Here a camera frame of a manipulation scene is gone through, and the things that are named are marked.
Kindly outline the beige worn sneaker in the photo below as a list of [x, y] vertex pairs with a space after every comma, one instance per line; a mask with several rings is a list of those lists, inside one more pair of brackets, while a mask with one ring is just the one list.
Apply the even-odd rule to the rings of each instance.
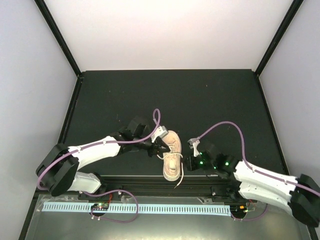
[[167, 181], [176, 181], [181, 174], [182, 144], [178, 134], [172, 130], [162, 139], [170, 151], [163, 153], [163, 176]]

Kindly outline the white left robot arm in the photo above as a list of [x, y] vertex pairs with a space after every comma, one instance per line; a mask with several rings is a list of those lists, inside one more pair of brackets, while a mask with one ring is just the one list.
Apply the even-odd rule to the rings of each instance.
[[53, 197], [66, 192], [83, 192], [95, 199], [103, 199], [108, 192], [97, 173], [84, 173], [82, 168], [97, 161], [113, 158], [132, 149], [145, 150], [152, 157], [170, 152], [164, 142], [169, 131], [155, 120], [151, 130], [141, 117], [135, 117], [127, 126], [103, 139], [78, 146], [56, 144], [36, 169], [37, 187]]

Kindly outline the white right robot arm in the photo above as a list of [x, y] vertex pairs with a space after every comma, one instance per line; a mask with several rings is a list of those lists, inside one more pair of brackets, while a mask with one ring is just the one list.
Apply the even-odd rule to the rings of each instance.
[[228, 180], [228, 198], [257, 200], [276, 206], [300, 223], [317, 228], [320, 225], [320, 187], [308, 175], [283, 175], [221, 153], [210, 142], [196, 138], [188, 141], [190, 156], [183, 161], [188, 171], [203, 170]]

